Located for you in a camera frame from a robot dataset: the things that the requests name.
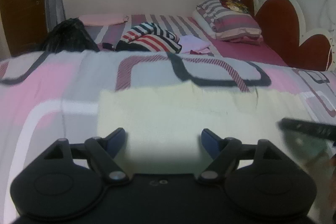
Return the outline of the light purple folded cloth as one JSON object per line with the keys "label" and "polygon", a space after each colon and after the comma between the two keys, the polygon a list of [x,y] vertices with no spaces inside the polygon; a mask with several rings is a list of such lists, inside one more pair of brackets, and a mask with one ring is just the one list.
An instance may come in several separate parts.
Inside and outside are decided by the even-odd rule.
{"label": "light purple folded cloth", "polygon": [[182,46],[180,53],[206,55],[211,53],[210,42],[197,38],[193,35],[185,35],[179,38],[179,44]]}

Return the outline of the brown wooden door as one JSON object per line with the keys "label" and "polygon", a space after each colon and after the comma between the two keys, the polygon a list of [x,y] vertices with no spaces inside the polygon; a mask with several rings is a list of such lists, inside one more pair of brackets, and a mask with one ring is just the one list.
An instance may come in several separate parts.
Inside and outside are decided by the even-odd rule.
{"label": "brown wooden door", "polygon": [[1,20],[12,56],[34,50],[47,36],[45,0],[1,0]]}

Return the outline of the colourful cartoon cushion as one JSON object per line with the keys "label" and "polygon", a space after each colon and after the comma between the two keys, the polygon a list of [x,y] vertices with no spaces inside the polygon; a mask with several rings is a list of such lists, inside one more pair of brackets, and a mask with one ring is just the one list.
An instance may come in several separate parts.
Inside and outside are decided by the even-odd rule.
{"label": "colourful cartoon cushion", "polygon": [[249,9],[239,0],[219,0],[221,5],[229,10],[240,12],[243,14],[249,14]]}

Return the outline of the red white wooden headboard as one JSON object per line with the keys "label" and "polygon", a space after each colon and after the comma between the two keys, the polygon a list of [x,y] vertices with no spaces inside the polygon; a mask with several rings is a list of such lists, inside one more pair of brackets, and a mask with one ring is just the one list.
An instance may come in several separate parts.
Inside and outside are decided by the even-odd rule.
{"label": "red white wooden headboard", "polygon": [[306,29],[296,0],[240,0],[262,30],[264,42],[286,65],[313,71],[335,71],[335,35],[323,28]]}

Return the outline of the cream knitted sweater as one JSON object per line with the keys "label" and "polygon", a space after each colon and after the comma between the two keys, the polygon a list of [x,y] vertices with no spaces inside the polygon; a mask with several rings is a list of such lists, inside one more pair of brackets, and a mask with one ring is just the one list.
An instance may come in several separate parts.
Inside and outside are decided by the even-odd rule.
{"label": "cream knitted sweater", "polygon": [[311,117],[301,98],[288,92],[203,89],[185,82],[102,91],[97,133],[105,137],[119,127],[126,131],[126,144],[116,162],[128,173],[201,172],[211,160],[201,145],[205,128],[244,144],[267,139],[300,165],[325,151],[322,140],[282,132],[278,127],[282,118]]}

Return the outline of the striped pink pillow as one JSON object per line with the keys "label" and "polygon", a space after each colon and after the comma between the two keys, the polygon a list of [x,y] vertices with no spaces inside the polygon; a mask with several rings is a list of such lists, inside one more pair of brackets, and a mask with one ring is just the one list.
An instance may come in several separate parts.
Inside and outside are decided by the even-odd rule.
{"label": "striped pink pillow", "polygon": [[261,28],[250,13],[226,9],[219,0],[205,0],[198,4],[192,17],[213,39],[256,46],[263,42]]}

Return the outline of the patterned pink grey bedsheet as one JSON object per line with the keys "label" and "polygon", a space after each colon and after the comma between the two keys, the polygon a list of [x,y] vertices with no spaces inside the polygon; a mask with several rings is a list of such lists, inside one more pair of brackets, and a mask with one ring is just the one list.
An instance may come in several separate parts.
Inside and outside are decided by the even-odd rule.
{"label": "patterned pink grey bedsheet", "polygon": [[[82,143],[99,136],[98,103],[104,90],[156,88],[191,82],[203,89],[251,92],[272,89],[298,95],[310,120],[335,123],[335,74],[223,57],[141,52],[40,52],[1,62],[1,223],[18,217],[10,197],[13,179],[57,139]],[[309,213],[331,223],[328,203],[331,144],[303,169],[315,179]]]}

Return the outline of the striped red black garment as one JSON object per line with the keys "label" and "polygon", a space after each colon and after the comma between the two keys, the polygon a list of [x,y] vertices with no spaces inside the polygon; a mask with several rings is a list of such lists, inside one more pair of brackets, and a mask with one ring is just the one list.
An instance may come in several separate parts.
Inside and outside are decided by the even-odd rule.
{"label": "striped red black garment", "polygon": [[144,22],[124,33],[114,50],[180,53],[182,45],[179,41],[180,38],[175,33],[153,22]]}

